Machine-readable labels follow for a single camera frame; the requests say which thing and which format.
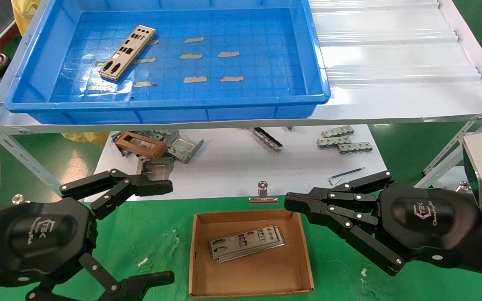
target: robot logo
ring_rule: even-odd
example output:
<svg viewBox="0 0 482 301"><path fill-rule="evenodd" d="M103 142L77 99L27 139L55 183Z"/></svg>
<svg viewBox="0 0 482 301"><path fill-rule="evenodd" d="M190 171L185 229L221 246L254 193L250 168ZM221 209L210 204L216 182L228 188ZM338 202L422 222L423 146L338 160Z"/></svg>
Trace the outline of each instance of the robot logo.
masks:
<svg viewBox="0 0 482 301"><path fill-rule="evenodd" d="M33 243L33 238L35 234L40 233L39 238L46 238L46 233L53 231L55 221L52 221L51 219L46 219L44 221L38 222L41 219L42 217L37 217L31 224L27 238L27 245Z"/></svg>
<svg viewBox="0 0 482 301"><path fill-rule="evenodd" d="M414 214L421 219L426 219L427 217L431 217L431 209L428 206L423 206L423 203L416 202L414 204Z"/></svg>

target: sheet metal piece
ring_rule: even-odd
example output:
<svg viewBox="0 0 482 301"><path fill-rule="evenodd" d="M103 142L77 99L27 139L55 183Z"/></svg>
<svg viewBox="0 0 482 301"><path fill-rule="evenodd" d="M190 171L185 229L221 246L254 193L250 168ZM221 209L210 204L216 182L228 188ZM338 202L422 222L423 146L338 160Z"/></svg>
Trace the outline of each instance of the sheet metal piece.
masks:
<svg viewBox="0 0 482 301"><path fill-rule="evenodd" d="M155 29L138 25L112 57L100 68L100 76L111 80L119 80L155 34Z"/></svg>
<svg viewBox="0 0 482 301"><path fill-rule="evenodd" d="M351 153L369 153L373 150L373 146L369 142L346 143L338 145L340 154Z"/></svg>
<svg viewBox="0 0 482 301"><path fill-rule="evenodd" d="M202 54L182 54L180 59L202 59Z"/></svg>
<svg viewBox="0 0 482 301"><path fill-rule="evenodd" d="M283 145L274 139L273 136L267 133L264 129L253 128L252 133L275 152L279 153L282 150Z"/></svg>
<svg viewBox="0 0 482 301"><path fill-rule="evenodd" d="M352 135L354 130L350 125L340 126L339 128L331 128L329 130L325 130L321 132L324 138L330 137L341 137L345 135Z"/></svg>
<svg viewBox="0 0 482 301"><path fill-rule="evenodd" d="M269 250L284 244L279 227L268 225L210 240L209 252L212 259L223 263L224 261Z"/></svg>
<svg viewBox="0 0 482 301"><path fill-rule="evenodd" d="M222 53L218 53L217 57L234 57L239 56L239 51L223 51Z"/></svg>
<svg viewBox="0 0 482 301"><path fill-rule="evenodd" d="M136 64L142 64L142 63L153 63L156 60L155 57L151 57L149 59L137 59L135 60Z"/></svg>
<svg viewBox="0 0 482 301"><path fill-rule="evenodd" d="M134 82L133 83L134 88L151 87L151 86L155 86L155 83L150 82L149 80L147 80L145 82Z"/></svg>
<svg viewBox="0 0 482 301"><path fill-rule="evenodd" d="M163 157L158 160L141 157L137 165L137 174L146 175L151 181L168 180L174 170L174 159Z"/></svg>
<svg viewBox="0 0 482 301"><path fill-rule="evenodd" d="M194 43L194 42L201 42L204 40L204 37L201 36L199 38L184 38L183 39L183 42L184 43Z"/></svg>
<svg viewBox="0 0 482 301"><path fill-rule="evenodd" d="M202 146L204 139L196 142L186 135L175 132L166 139L165 143L167 144L167 154L169 156L187 164Z"/></svg>
<svg viewBox="0 0 482 301"><path fill-rule="evenodd" d="M351 143L347 137L333 137L333 138L319 138L317 139L317 147L327 148L334 147L340 144Z"/></svg>
<svg viewBox="0 0 482 301"><path fill-rule="evenodd" d="M220 78L221 82L242 82L245 80L243 76L223 76Z"/></svg>
<svg viewBox="0 0 482 301"><path fill-rule="evenodd" d="M183 79L183 82L186 84L190 84L192 82L207 82L207 76L186 77Z"/></svg>

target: white table surface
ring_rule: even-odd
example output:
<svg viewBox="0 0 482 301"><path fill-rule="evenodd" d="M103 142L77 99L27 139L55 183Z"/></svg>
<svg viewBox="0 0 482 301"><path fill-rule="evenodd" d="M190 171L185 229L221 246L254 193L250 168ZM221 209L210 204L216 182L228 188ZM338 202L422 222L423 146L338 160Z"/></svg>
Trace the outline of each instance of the white table surface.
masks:
<svg viewBox="0 0 482 301"><path fill-rule="evenodd" d="M182 130L193 140L204 144L189 164L176 161L169 179L174 192L163 196L132 196L130 200L163 200L224 198L255 196L261 180L269 184L269 195L287 192L308 193L312 187L331 187L328 177L356 168L364 170L344 176L350 181L386 170L376 143L367 125L354 125L353 142L370 142L371 153L341 155L337 149L319 149L316 140L321 131L333 126L298 126L264 128L284 145L276 153L264 145L249 130L242 128L213 128ZM136 173L138 158L123 158L111 140L107 141L95 173L117 168L128 174ZM92 202L100 195L86 198Z"/></svg>

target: blue plastic tray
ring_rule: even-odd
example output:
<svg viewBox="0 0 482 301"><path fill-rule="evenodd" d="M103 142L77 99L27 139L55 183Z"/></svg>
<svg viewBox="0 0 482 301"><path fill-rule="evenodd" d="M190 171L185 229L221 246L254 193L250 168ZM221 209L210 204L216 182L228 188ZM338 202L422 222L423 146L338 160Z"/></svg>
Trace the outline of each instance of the blue plastic tray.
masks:
<svg viewBox="0 0 482 301"><path fill-rule="evenodd" d="M100 78L139 24L157 29L159 43L138 59L155 61L118 82ZM198 76L208 80L184 83ZM155 86L133 87L143 81ZM5 107L50 124L168 123L305 118L329 97L308 0L51 0Z"/></svg>

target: cardboard tray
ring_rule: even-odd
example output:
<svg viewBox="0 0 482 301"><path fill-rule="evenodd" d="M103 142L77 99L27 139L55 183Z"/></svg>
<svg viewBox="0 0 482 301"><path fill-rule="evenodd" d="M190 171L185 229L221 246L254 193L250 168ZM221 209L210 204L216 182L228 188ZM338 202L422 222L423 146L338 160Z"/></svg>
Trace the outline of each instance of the cardboard tray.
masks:
<svg viewBox="0 0 482 301"><path fill-rule="evenodd" d="M277 225L285 245L218 263L208 241L230 234ZM306 294L314 290L308 248L300 214L255 210L195 214L189 266L193 299Z"/></svg>

